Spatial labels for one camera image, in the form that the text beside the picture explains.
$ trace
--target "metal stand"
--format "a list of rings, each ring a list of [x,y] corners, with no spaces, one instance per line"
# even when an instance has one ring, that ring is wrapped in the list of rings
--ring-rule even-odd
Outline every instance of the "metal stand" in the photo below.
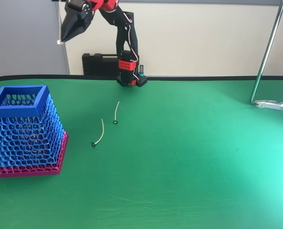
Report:
[[[259,82],[261,80],[267,59],[269,57],[269,54],[270,54],[270,51],[271,51],[271,48],[272,48],[272,44],[273,44],[273,41],[274,41],[274,38],[275,38],[275,35],[276,35],[276,32],[277,32],[277,28],[278,28],[282,14],[283,14],[283,0],[281,0],[280,5],[279,5],[279,9],[278,9],[277,16],[276,16],[276,19],[275,19],[275,23],[274,23],[274,26],[273,26],[273,30],[272,30],[272,33],[271,33],[271,36],[270,36],[270,39],[269,39],[269,43],[267,44],[266,51],[265,51],[265,54],[264,54],[264,57],[263,57],[257,78],[256,78],[256,82],[255,82],[253,91],[252,91],[250,103],[252,105],[259,107],[259,108],[271,108],[271,109],[283,111],[283,103],[279,103],[279,102],[273,101],[273,100],[256,100],[256,101],[254,100],[258,86],[259,86]]]

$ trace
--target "cable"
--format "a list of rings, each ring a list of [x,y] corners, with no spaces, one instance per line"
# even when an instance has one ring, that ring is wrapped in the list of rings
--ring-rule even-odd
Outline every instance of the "cable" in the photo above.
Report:
[[[135,69],[133,70],[132,75],[133,75],[137,80],[140,80],[134,73],[135,73]]]
[[[131,46],[131,40],[130,40],[130,30],[131,30],[131,25],[129,25],[129,32],[128,32],[128,38],[129,38],[129,46],[130,48],[132,49],[132,52],[134,53],[135,57],[136,57],[136,60],[131,60],[133,62],[137,62],[138,61],[138,56],[136,55],[134,49],[132,48]]]
[[[103,119],[101,119],[101,123],[102,123],[102,134],[101,134],[101,137],[99,138],[99,140],[97,141],[97,142],[91,142],[91,145],[92,145],[92,147],[95,147],[99,142],[100,142],[100,140],[102,139],[102,137],[103,137],[103,134],[104,134],[104,125],[103,125]]]
[[[117,123],[118,123],[118,121],[117,121],[117,119],[116,119],[116,112],[117,112],[118,105],[119,105],[119,102],[117,103],[116,109],[115,109],[114,121],[113,121],[114,124],[117,124]]]

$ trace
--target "white cable end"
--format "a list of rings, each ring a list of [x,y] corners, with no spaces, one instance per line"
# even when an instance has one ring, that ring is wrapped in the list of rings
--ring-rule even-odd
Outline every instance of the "white cable end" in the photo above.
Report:
[[[61,40],[57,40],[57,44],[64,44]]]
[[[278,103],[274,100],[256,100],[255,104],[259,108],[269,108],[283,111],[283,103]]]

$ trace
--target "metal pole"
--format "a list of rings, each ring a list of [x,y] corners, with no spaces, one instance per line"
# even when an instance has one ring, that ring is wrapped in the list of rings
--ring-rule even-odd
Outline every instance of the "metal pole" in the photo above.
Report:
[[[281,2],[280,2],[279,9],[278,9],[278,12],[277,12],[277,16],[276,16],[276,19],[275,19],[275,23],[274,23],[274,26],[273,26],[273,30],[272,30],[272,33],[271,33],[271,36],[270,36],[270,39],[269,39],[269,43],[267,44],[266,51],[265,51],[265,54],[264,54],[264,57],[263,57],[257,78],[256,78],[256,82],[255,82],[255,85],[254,85],[254,88],[253,88],[253,92],[252,92],[252,95],[251,95],[251,98],[250,98],[250,103],[252,105],[256,105],[255,102],[254,102],[255,94],[257,92],[258,85],[259,85],[259,82],[261,80],[267,59],[269,57],[269,54],[270,54],[270,51],[271,51],[271,48],[272,48],[272,44],[273,44],[273,41],[274,41],[274,38],[275,38],[275,35],[276,35],[276,32],[277,32],[277,28],[278,28],[282,14],[283,14],[283,0],[281,0]]]

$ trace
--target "green table surface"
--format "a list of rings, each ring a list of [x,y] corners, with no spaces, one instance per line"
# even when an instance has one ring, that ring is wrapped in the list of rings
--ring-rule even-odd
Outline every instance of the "green table surface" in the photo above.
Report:
[[[0,178],[0,229],[283,229],[283,111],[253,83],[0,82],[46,84],[69,135],[60,175]]]

